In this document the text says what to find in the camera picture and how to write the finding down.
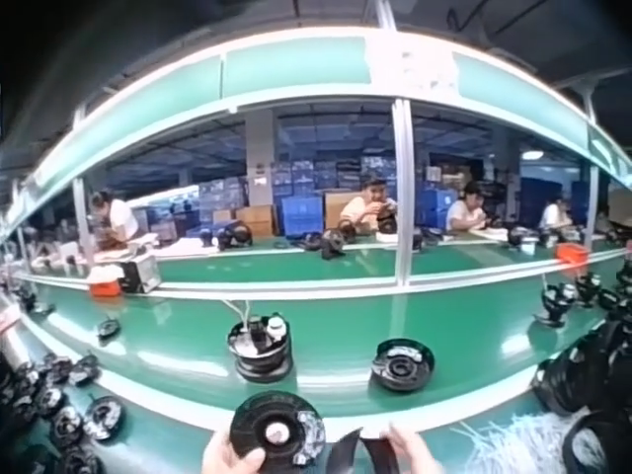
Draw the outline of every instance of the conveyor belt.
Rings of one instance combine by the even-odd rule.
[[[608,282],[619,265],[594,269]],[[296,391],[324,417],[352,416],[406,410],[484,387],[538,363],[597,321],[599,311],[577,310],[559,339],[529,330],[540,288],[540,278],[532,277],[449,293],[255,301],[253,311],[279,311],[292,324],[298,376],[278,388]],[[104,306],[85,291],[52,286],[41,286],[40,298],[58,309],[43,323],[47,331],[77,352],[95,351],[127,378],[229,410],[257,390],[234,374],[224,339],[236,316],[221,302],[129,297],[121,306]],[[120,317],[123,333],[119,344],[102,351],[92,343],[106,315]],[[424,392],[393,398],[366,390],[368,362],[387,336],[419,339],[433,349],[437,370]]]

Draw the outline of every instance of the green conveyor belt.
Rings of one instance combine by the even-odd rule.
[[[253,250],[270,250],[270,247],[260,244]],[[595,245],[596,251],[610,248],[601,242]],[[239,254],[228,251],[221,257],[162,261],[160,272],[167,282],[246,283],[392,277],[395,273],[395,256],[394,250],[350,250],[343,258],[325,262],[317,252],[248,255],[248,251]],[[536,255],[530,257],[494,244],[432,247],[413,254],[412,274],[480,270],[552,258],[553,252],[548,250],[537,249]],[[62,270],[41,271],[39,274],[65,276]],[[79,277],[76,273],[69,276]]]
[[[619,265],[593,267],[608,281]],[[351,416],[405,410],[482,388],[540,362],[597,322],[599,310],[576,309],[561,331],[532,324],[541,309],[540,289],[541,279],[532,277],[399,296],[254,301],[253,312],[279,311],[292,326],[296,376],[276,388],[300,394],[323,416]],[[95,344],[95,328],[106,315],[119,317],[124,350],[95,351],[125,377],[225,409],[264,389],[234,373],[225,338],[237,316],[219,301],[128,297],[104,305],[85,291],[44,285],[39,294],[57,306],[42,326],[80,353]],[[420,340],[434,351],[436,373],[423,392],[393,397],[366,388],[375,347],[389,337]]]

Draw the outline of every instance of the orange container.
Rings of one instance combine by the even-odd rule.
[[[90,295],[93,298],[114,298],[120,296],[120,285],[118,281],[105,283],[90,283],[88,285]]]
[[[558,244],[555,249],[555,257],[562,264],[572,265],[573,268],[564,274],[569,277],[583,275],[588,268],[589,250],[580,244]]]

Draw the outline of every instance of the hand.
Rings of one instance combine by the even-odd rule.
[[[391,425],[384,437],[390,441],[398,456],[410,462],[410,474],[443,474],[443,468],[417,433]]]
[[[384,202],[372,202],[364,210],[365,214],[377,214],[386,205]]]
[[[257,474],[265,459],[266,453],[261,448],[239,459],[228,440],[228,432],[217,432],[204,450],[201,474]]]

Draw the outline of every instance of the ceiling light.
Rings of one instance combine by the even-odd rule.
[[[543,156],[544,152],[542,150],[529,150],[522,152],[522,159],[525,161],[539,160]]]

